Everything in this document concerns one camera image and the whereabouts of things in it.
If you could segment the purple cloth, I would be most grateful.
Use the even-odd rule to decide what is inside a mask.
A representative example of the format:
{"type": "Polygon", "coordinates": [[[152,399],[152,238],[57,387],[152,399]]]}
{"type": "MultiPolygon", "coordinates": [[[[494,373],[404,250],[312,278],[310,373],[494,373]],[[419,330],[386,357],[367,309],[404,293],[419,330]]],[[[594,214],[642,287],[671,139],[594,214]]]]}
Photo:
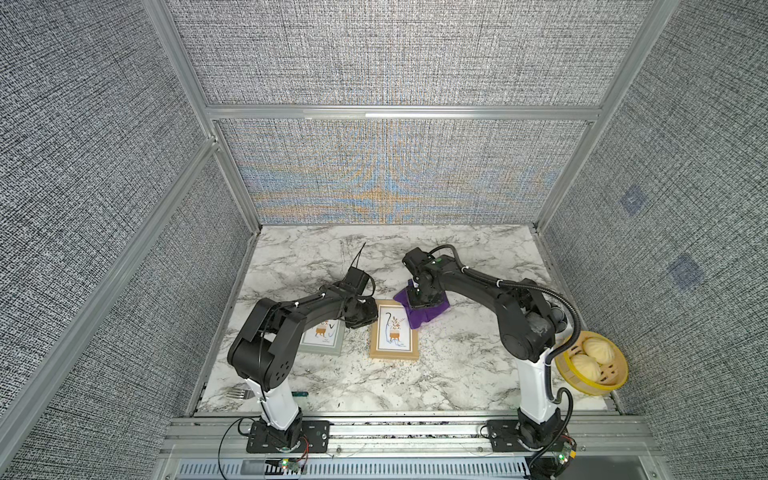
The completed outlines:
{"type": "Polygon", "coordinates": [[[450,307],[450,303],[446,294],[443,293],[437,305],[416,309],[410,305],[408,300],[408,291],[412,287],[413,282],[409,280],[407,287],[400,290],[393,299],[400,303],[405,309],[410,328],[412,330],[418,330],[422,325],[431,322],[445,312],[450,307]]]}

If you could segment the light wooden picture frame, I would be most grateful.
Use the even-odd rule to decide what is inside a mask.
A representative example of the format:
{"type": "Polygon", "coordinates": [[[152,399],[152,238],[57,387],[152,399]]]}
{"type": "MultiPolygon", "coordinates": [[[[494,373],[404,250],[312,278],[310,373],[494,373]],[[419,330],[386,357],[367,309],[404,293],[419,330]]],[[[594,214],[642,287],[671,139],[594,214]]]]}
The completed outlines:
{"type": "Polygon", "coordinates": [[[370,357],[418,360],[418,332],[410,327],[405,307],[395,300],[378,300],[377,315],[377,321],[370,329],[370,357]]]}

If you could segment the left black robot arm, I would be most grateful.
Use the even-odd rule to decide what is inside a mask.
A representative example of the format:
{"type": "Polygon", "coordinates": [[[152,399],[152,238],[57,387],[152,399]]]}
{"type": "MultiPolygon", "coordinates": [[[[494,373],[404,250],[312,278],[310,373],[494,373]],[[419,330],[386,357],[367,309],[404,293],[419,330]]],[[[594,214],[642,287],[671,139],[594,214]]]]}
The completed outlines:
{"type": "Polygon", "coordinates": [[[259,399],[256,431],[276,450],[292,450],[303,434],[301,408],[288,376],[306,330],[327,320],[361,328],[378,318],[376,300],[331,284],[298,300],[259,300],[232,342],[227,362],[259,399]]]}

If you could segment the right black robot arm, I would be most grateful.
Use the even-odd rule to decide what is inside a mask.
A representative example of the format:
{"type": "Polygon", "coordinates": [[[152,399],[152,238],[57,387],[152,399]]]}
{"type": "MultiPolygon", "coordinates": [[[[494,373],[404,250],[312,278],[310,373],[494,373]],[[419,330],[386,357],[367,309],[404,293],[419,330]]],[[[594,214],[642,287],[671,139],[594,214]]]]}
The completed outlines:
{"type": "Polygon", "coordinates": [[[412,311],[434,309],[453,292],[495,314],[501,344],[514,357],[519,376],[518,442],[530,451],[548,448],[567,426],[561,399],[553,392],[551,367],[580,334],[573,305],[533,280],[504,280],[477,271],[448,244],[429,252],[414,248],[402,263],[412,276],[405,289],[412,311]]]}

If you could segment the steamed bun lower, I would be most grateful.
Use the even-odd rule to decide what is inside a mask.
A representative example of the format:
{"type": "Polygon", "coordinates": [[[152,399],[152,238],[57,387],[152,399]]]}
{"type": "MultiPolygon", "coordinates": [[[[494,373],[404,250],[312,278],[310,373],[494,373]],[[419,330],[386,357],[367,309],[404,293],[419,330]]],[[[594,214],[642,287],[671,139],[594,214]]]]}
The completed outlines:
{"type": "Polygon", "coordinates": [[[576,354],[570,357],[574,369],[585,379],[597,383],[602,377],[601,365],[591,356],[576,354]]]}

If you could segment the steamed bun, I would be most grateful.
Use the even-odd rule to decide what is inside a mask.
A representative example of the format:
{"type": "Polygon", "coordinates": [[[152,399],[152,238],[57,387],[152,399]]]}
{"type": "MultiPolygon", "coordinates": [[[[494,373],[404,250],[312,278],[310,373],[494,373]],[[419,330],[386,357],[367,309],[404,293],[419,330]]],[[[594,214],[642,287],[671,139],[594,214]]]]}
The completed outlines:
{"type": "Polygon", "coordinates": [[[597,383],[602,377],[601,365],[591,356],[576,354],[570,357],[574,369],[585,379],[597,383]]]}
{"type": "Polygon", "coordinates": [[[585,355],[600,365],[609,365],[615,360],[613,344],[604,338],[588,337],[581,347],[585,355]]]}

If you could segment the steamed bun upper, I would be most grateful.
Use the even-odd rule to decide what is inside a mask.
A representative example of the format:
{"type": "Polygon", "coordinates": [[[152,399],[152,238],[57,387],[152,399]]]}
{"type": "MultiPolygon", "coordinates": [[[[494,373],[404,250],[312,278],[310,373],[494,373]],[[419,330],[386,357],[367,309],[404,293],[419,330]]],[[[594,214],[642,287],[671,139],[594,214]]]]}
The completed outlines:
{"type": "Polygon", "coordinates": [[[609,365],[615,360],[613,344],[604,338],[588,337],[581,347],[585,355],[600,365],[609,365]]]}

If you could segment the grey green picture frame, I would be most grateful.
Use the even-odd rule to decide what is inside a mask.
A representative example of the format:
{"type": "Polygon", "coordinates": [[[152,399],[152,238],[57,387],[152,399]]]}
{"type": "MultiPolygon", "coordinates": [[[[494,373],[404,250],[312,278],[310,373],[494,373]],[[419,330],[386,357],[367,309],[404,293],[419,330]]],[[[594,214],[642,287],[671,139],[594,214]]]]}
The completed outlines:
{"type": "Polygon", "coordinates": [[[298,351],[307,354],[341,354],[346,325],[342,320],[325,320],[307,329],[300,340],[298,351]]]}

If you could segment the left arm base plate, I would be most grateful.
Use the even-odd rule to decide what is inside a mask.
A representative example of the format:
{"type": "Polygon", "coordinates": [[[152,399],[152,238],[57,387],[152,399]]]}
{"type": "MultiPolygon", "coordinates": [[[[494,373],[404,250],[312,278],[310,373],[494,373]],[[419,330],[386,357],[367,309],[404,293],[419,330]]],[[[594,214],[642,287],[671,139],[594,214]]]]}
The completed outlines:
{"type": "Polygon", "coordinates": [[[330,439],[329,421],[294,422],[279,430],[259,420],[250,428],[246,443],[249,454],[326,453],[330,439]]]}

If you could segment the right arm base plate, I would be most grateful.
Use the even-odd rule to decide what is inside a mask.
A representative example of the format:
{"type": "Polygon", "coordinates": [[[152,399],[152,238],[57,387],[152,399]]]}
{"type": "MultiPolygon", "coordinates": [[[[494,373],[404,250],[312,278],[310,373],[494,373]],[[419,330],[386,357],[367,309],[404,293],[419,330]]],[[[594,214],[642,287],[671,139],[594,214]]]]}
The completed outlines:
{"type": "Polygon", "coordinates": [[[484,425],[494,452],[538,452],[544,447],[559,446],[569,436],[561,429],[563,421],[537,424],[525,420],[489,420],[484,425]]]}

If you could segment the aluminium front rail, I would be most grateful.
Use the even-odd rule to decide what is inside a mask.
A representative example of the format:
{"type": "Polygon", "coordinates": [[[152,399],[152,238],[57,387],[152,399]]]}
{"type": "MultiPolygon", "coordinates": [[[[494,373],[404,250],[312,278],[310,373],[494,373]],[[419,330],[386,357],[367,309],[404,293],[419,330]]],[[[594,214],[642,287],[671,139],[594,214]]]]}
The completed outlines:
{"type": "MultiPolygon", "coordinates": [[[[325,433],[305,434],[325,451],[320,458],[491,456],[492,445],[512,447],[502,436],[516,424],[512,412],[400,412],[396,415],[315,415],[310,421],[329,423],[325,433]]],[[[232,417],[193,417],[171,421],[159,457],[213,459],[246,453],[246,428],[232,417]]],[[[572,414],[568,432],[580,456],[660,457],[661,447],[642,417],[603,411],[572,414]]]]}

